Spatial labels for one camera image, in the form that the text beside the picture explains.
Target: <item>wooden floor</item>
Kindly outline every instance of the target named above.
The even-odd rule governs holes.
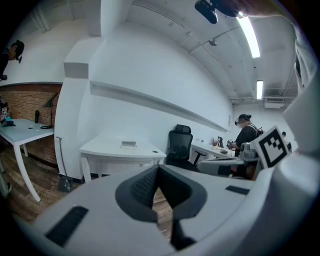
[[[2,176],[12,185],[12,191],[6,199],[8,208],[25,221],[33,223],[37,216],[45,209],[67,195],[66,193],[58,191],[60,179],[58,170],[46,166],[30,157],[25,157],[22,154],[29,178],[41,198],[40,202],[36,202],[20,173],[13,147],[5,142],[0,142],[0,147],[2,149],[0,159],[5,170]],[[74,183],[73,190],[79,186],[81,185]],[[167,239],[170,239],[172,209],[160,189],[158,189],[155,194],[153,210],[158,214],[158,227],[160,231]]]

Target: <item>ceiling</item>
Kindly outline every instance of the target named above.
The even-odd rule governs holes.
[[[298,93],[292,25],[282,17],[250,18],[261,54],[253,59],[235,18],[217,11],[219,21],[213,25],[195,10],[195,2],[135,0],[127,20],[162,34],[194,56],[233,104],[261,103],[255,100],[256,83],[263,80],[263,96],[284,98],[288,105]],[[44,33],[59,22],[84,18],[83,0],[43,0],[25,18],[18,33],[20,36],[36,30]],[[217,46],[211,46],[210,39]]]

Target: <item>desk leg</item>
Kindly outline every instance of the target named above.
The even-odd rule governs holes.
[[[29,155],[28,155],[28,149],[27,149],[27,144],[23,144],[23,150],[24,150],[24,155],[25,157],[27,158]]]
[[[102,178],[102,166],[100,159],[97,159],[96,162],[96,172],[98,173],[98,178]]]
[[[21,175],[24,179],[24,182],[27,186],[27,188],[29,189],[31,195],[33,196],[33,198],[37,201],[37,202],[40,202],[40,197],[38,196],[34,186],[32,185],[30,179],[29,179],[29,176],[27,174],[27,170],[26,170],[26,167],[24,165],[24,161],[22,160],[22,155],[21,155],[21,152],[20,152],[20,146],[18,144],[14,144],[13,145],[13,149],[14,149],[14,154],[15,154],[15,158],[16,158],[16,161],[18,163],[18,166],[19,166],[19,170],[21,172]]]
[[[81,156],[81,164],[82,164],[84,180],[87,183],[91,181],[91,175],[90,175],[90,167],[89,167],[88,159],[84,155]]]
[[[162,158],[161,160],[159,160],[159,161],[157,162],[157,164],[158,164],[158,165],[163,165],[163,164],[164,164],[164,161],[165,161],[165,160]]]

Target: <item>desk lamp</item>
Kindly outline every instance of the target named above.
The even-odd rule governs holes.
[[[40,128],[41,129],[51,129],[53,128],[53,125],[52,125],[52,108],[53,108],[53,105],[54,105],[54,99],[55,97],[58,96],[58,93],[56,92],[44,105],[43,105],[43,108],[51,108],[51,116],[50,116],[50,125],[45,125],[45,126],[41,126]]]

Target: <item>tabletop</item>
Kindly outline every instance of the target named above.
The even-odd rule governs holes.
[[[15,126],[1,126],[0,135],[10,143],[34,138],[39,139],[54,134],[54,129],[41,129],[45,124],[35,123],[27,119],[12,119]]]
[[[95,137],[80,148],[81,153],[119,158],[166,158],[167,155],[147,141],[137,141],[135,149],[121,148],[121,140]]]
[[[211,145],[209,144],[204,144],[204,143],[192,143],[191,144],[192,147],[194,147],[195,149],[199,149],[199,150],[203,150],[209,154],[213,154],[216,157],[220,157],[220,158],[230,158],[233,155],[233,151],[227,148],[213,148]],[[225,150],[228,153],[224,154],[221,153],[221,150]]]

